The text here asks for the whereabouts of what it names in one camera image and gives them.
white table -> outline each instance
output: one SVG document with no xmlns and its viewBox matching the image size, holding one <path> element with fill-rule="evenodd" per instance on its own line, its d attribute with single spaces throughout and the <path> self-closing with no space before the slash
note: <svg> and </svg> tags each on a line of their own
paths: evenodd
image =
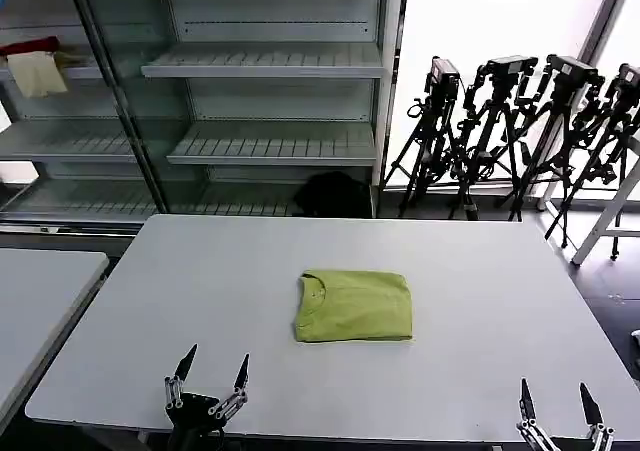
<svg viewBox="0 0 640 451">
<path fill-rule="evenodd" d="M 95 295 L 108 262 L 103 253 L 0 249 L 0 434 Z"/>
<path fill-rule="evenodd" d="M 302 344 L 311 267 L 403 274 L 410 342 Z M 520 379 L 539 421 L 587 431 L 587 383 L 619 440 L 640 440 L 640 393 L 530 224 L 154 216 L 29 401 L 36 420 L 166 431 L 165 375 L 198 344 L 185 389 L 227 395 L 246 352 L 247 435 L 520 441 Z"/>
</svg>

folded shirt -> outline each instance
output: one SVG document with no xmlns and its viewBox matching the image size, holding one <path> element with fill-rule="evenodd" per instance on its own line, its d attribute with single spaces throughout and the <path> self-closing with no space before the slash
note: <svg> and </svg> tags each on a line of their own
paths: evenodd
<svg viewBox="0 0 640 451">
<path fill-rule="evenodd" d="M 298 341 L 411 339 L 411 293 L 403 276 L 312 269 L 301 279 Z"/>
<path fill-rule="evenodd" d="M 26 98 L 66 93 L 67 86 L 51 53 L 32 51 L 7 56 L 9 70 Z"/>
</svg>

black bag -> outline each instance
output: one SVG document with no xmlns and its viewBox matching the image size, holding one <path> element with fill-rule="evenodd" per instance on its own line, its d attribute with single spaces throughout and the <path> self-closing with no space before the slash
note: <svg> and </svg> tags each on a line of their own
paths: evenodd
<svg viewBox="0 0 640 451">
<path fill-rule="evenodd" d="M 339 171 L 313 176 L 294 201 L 306 217 L 371 218 L 369 186 Z"/>
</svg>

beige cloth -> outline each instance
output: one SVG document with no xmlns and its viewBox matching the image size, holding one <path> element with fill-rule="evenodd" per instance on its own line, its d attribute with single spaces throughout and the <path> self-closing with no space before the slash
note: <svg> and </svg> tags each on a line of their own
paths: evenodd
<svg viewBox="0 0 640 451">
<path fill-rule="evenodd" d="M 67 86 L 51 53 L 33 51 L 12 54 L 7 57 L 7 61 L 18 88 L 26 98 L 42 98 L 67 92 Z"/>
</svg>

shelf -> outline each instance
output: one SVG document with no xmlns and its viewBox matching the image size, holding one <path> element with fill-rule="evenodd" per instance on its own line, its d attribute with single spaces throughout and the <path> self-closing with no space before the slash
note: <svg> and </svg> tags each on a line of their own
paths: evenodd
<svg viewBox="0 0 640 451">
<path fill-rule="evenodd" d="M 143 181 L 38 180 L 0 212 L 5 220 L 143 223 L 156 207 Z"/>
<path fill-rule="evenodd" d="M 211 183 L 195 206 L 195 214 L 215 216 L 293 216 L 300 212 L 290 184 Z"/>
<path fill-rule="evenodd" d="M 166 153 L 167 144 L 147 140 L 152 155 Z M 136 163 L 117 119 L 18 121 L 0 133 L 0 161 Z"/>
<path fill-rule="evenodd" d="M 61 67 L 60 73 L 67 79 L 102 79 L 102 73 L 93 55 L 86 56 L 73 66 Z M 6 62 L 0 66 L 0 81 L 13 81 L 13 75 Z"/>
<path fill-rule="evenodd" d="M 374 43 L 181 43 L 146 66 L 148 78 L 381 78 Z"/>
<path fill-rule="evenodd" d="M 60 73 L 66 79 L 102 79 L 98 62 L 90 48 L 74 48 L 68 50 L 68 54 L 76 57 L 76 61 L 73 65 L 59 66 Z M 135 49 L 132 45 L 116 47 L 113 56 L 115 56 L 114 67 L 121 78 L 140 76 L 140 66 L 148 59 L 143 51 Z M 13 75 L 6 61 L 0 65 L 0 81 L 13 81 Z"/>
<path fill-rule="evenodd" d="M 173 164 L 373 166 L 368 123 L 198 121 L 167 156 Z"/>
</svg>

